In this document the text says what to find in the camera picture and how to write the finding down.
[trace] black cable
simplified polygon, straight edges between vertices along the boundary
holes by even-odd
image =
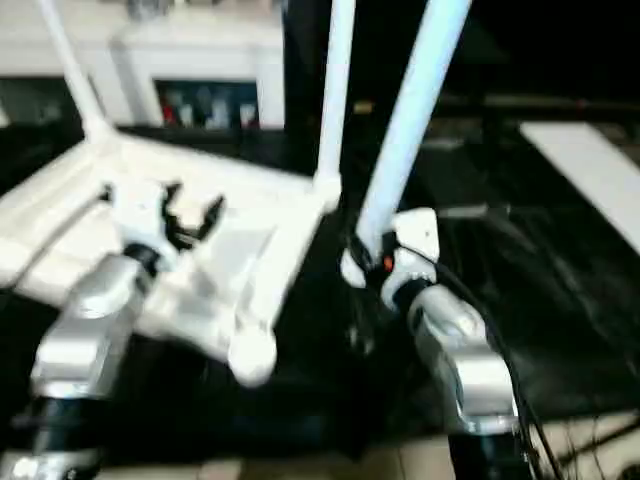
[[[90,198],[77,209],[71,212],[60,225],[58,225],[53,232],[42,242],[41,246],[35,251],[35,253],[29,258],[27,263],[16,274],[11,282],[9,282],[0,292],[0,315],[4,312],[9,305],[10,300],[16,294],[18,287],[29,275],[33,267],[35,267],[40,260],[49,252],[50,248],[58,241],[62,236],[69,231],[82,217],[84,217],[91,208],[100,200],[104,198],[104,194],[97,195]]]
[[[494,318],[483,307],[482,302],[480,302],[478,298],[471,292],[471,289],[469,289],[469,287],[467,287],[462,282],[462,280],[460,280],[458,276],[454,272],[452,272],[448,267],[446,267],[440,262],[432,260],[431,258],[427,257],[422,252],[416,249],[413,249],[411,247],[408,247],[402,244],[398,244],[398,246],[406,250],[407,252],[417,255],[418,257],[425,260],[427,263],[430,263],[438,273],[442,274],[442,276],[445,277],[446,280],[450,282],[453,285],[453,287],[460,292],[460,294],[466,297],[465,300],[467,302],[469,302],[476,310],[478,310],[478,312],[480,312],[485,322],[489,326],[489,330],[496,344],[496,348],[498,349],[499,353],[502,355],[504,362],[507,366],[507,369],[511,374],[514,399],[516,404],[518,405],[518,410],[519,410],[518,423],[521,430],[520,434],[523,437],[525,446],[529,449],[529,448],[532,448],[532,445],[533,445],[533,442],[531,441],[531,433],[529,432],[529,426],[528,426],[528,423],[525,421],[525,418],[528,417],[529,421],[533,424],[534,428],[536,429],[536,432],[538,433],[538,437],[540,438],[542,447],[544,448],[545,454],[549,459],[549,464],[551,465],[551,469],[553,470],[554,477],[556,478],[556,480],[563,480],[564,477],[562,475],[562,470],[560,469],[560,465],[558,465],[558,462],[553,454],[553,450],[551,449],[549,440],[547,439],[547,436],[544,433],[540,419],[537,417],[537,415],[535,414],[532,407],[527,402],[526,397],[522,392],[522,383],[520,381],[518,372],[515,368],[515,364],[511,356],[511,352],[507,348],[506,343],[502,338],[502,335],[500,334],[498,325],[495,322]],[[529,451],[528,454],[533,457],[532,460],[535,460],[535,456],[536,456],[535,451]]]
[[[571,435],[571,424],[570,423],[565,423],[564,435],[565,435],[565,438],[567,440],[567,444],[569,445],[569,451],[570,452],[575,452],[576,451],[576,444],[573,441],[573,435]],[[566,469],[566,468],[568,468],[568,465],[562,465],[562,468]],[[580,468],[579,468],[578,462],[573,462],[573,480],[579,480],[579,479],[580,479]]]
[[[591,443],[594,443],[596,441],[596,433],[598,430],[598,420],[600,419],[600,417],[596,417],[593,419],[593,427],[591,429]],[[598,457],[598,449],[594,448],[593,451],[593,461],[596,464],[596,468],[598,469],[598,474],[600,475],[600,479],[601,480],[606,480],[606,476],[604,475],[604,472],[602,471],[602,465],[600,465],[600,457]]]
[[[613,432],[602,435],[601,437],[593,439],[584,445],[580,445],[579,447],[576,447],[573,451],[565,455],[559,456],[558,463],[560,463],[560,465],[562,465],[563,467],[566,467],[567,465],[575,462],[577,457],[579,457],[583,453],[587,453],[592,450],[595,450],[606,443],[612,442],[614,440],[617,440],[620,437],[633,433],[639,428],[640,428],[640,417],[635,418],[627,425],[624,425],[623,427],[620,427],[614,430]]]

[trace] floor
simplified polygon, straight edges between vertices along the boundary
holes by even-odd
[[[570,451],[613,431],[633,416],[547,425],[545,430],[556,455]],[[622,470],[640,461],[640,431],[608,443],[596,454],[586,453],[565,470],[567,480],[617,479]],[[454,479],[446,439],[415,441],[401,447],[381,447],[360,463],[326,455],[293,461],[216,461],[202,466],[112,469],[102,480],[420,480]]]

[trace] white shelf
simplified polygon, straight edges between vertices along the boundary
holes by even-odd
[[[284,125],[284,47],[276,10],[225,0],[176,7],[147,22],[124,2],[58,0],[67,33],[107,117],[163,123],[156,79],[255,82],[260,123]],[[61,76],[62,67],[33,0],[0,0],[0,76]]]

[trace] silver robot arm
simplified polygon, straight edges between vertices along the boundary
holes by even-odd
[[[71,291],[36,353],[29,442],[7,453],[0,478],[93,478],[100,426],[159,256],[142,246],[105,256]]]
[[[356,235],[342,273],[352,286],[378,291],[406,322],[439,392],[456,478],[531,479],[532,459],[521,439],[517,392],[503,352],[489,341],[486,319],[438,278],[435,212],[397,214],[380,243],[374,259]]]
[[[111,189],[124,250],[103,257],[75,284],[40,342],[31,372],[28,441],[4,455],[1,480],[97,474],[108,402],[153,280],[173,268],[180,249],[211,231],[223,206],[217,199],[198,231],[187,231],[167,210],[177,190],[127,179]]]

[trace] black table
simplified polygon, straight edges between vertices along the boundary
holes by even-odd
[[[317,152],[313,141],[280,132],[135,132],[307,174]],[[11,134],[31,147],[60,145],[51,131]],[[67,145],[74,135],[63,135]],[[107,422],[112,461],[326,449],[355,455],[380,439],[440,431],[433,386],[403,322],[375,295],[350,290],[339,274],[378,149],[364,136],[349,138],[357,140],[345,143],[342,203],[322,222],[286,301],[272,380],[247,391],[225,366],[186,345],[134,338]],[[402,208],[497,207],[489,217],[441,220],[442,260],[494,313],[542,418],[636,408],[640,261],[542,157],[517,135],[509,138],[508,146],[423,151]],[[20,162],[21,148],[2,168]],[[500,208],[507,203],[508,216]],[[55,316],[52,308],[16,299],[0,321],[3,425],[24,408],[35,349]],[[355,348],[347,335],[354,325]],[[364,355],[367,342],[376,348]]]

